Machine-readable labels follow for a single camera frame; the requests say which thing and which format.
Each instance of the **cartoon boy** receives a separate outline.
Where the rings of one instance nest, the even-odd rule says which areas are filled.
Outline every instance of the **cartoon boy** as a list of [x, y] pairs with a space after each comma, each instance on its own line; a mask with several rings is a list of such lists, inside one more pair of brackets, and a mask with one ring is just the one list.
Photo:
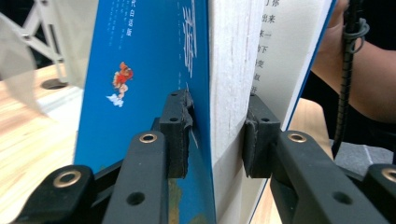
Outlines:
[[134, 77], [134, 71], [122, 62], [120, 64], [120, 71], [114, 74], [113, 86], [119, 91], [119, 99], [122, 99], [125, 92], [128, 91], [128, 86], [125, 84], [127, 80]]

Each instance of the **gray fabric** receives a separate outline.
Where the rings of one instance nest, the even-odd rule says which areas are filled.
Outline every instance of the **gray fabric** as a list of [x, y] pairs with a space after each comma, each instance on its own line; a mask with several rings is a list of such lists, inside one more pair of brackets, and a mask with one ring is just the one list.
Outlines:
[[381, 147], [343, 143], [335, 158], [335, 164], [358, 175], [365, 176], [370, 165], [392, 163], [392, 159], [393, 152]]

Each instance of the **wooden surface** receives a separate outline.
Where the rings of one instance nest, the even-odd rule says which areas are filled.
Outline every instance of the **wooden surface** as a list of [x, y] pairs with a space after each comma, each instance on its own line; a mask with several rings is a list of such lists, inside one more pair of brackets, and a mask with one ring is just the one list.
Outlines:
[[[36, 73], [37, 98], [56, 92], [40, 88], [54, 77], [53, 66]], [[72, 162], [76, 131], [10, 97], [3, 81], [0, 127], [0, 223], [8, 223], [45, 176]]]
[[[56, 92], [40, 88], [43, 81], [54, 77], [53, 66], [37, 71], [38, 98]], [[42, 179], [72, 162], [76, 131], [14, 100], [3, 82], [0, 82], [0, 127], [0, 223], [8, 223]], [[331, 155], [319, 105], [301, 100], [290, 129], [310, 134]], [[280, 223], [269, 187], [265, 188], [251, 223]]]

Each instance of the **person's hand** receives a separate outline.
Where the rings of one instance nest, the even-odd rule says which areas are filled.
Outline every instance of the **person's hand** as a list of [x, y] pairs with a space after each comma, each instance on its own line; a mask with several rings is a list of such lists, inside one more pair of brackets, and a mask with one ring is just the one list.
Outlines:
[[344, 12], [347, 9], [348, 3], [348, 0], [337, 0], [318, 53], [326, 53], [331, 55], [342, 54]]

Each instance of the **hole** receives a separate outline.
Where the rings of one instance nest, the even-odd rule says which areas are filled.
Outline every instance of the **hole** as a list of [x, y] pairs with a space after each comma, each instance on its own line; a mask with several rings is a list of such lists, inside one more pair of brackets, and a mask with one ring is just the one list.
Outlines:
[[142, 192], [134, 192], [128, 196], [126, 202], [131, 206], [136, 206], [145, 201], [145, 194]]
[[71, 180], [73, 180], [74, 177], [75, 177], [74, 174], [66, 174], [61, 177], [61, 182], [64, 182], [64, 183], [70, 182]]
[[30, 40], [30, 35], [22, 35], [22, 38], [25, 40]]
[[352, 199], [343, 192], [335, 192], [332, 197], [339, 203], [352, 204]]
[[139, 140], [142, 143], [152, 143], [157, 140], [157, 135], [152, 134], [152, 133], [146, 133], [146, 134], [141, 135]]
[[385, 168], [382, 170], [382, 175], [389, 181], [396, 183], [396, 170], [392, 168]]
[[298, 133], [291, 133], [288, 135], [289, 139], [296, 143], [303, 143], [306, 142], [306, 137], [298, 134]]
[[55, 188], [61, 189], [72, 186], [76, 184], [81, 178], [81, 172], [77, 170], [64, 171], [61, 172], [56, 178], [53, 180], [53, 186]]
[[49, 79], [41, 83], [41, 88], [45, 90], [59, 90], [67, 86], [67, 82], [61, 82], [58, 78]]

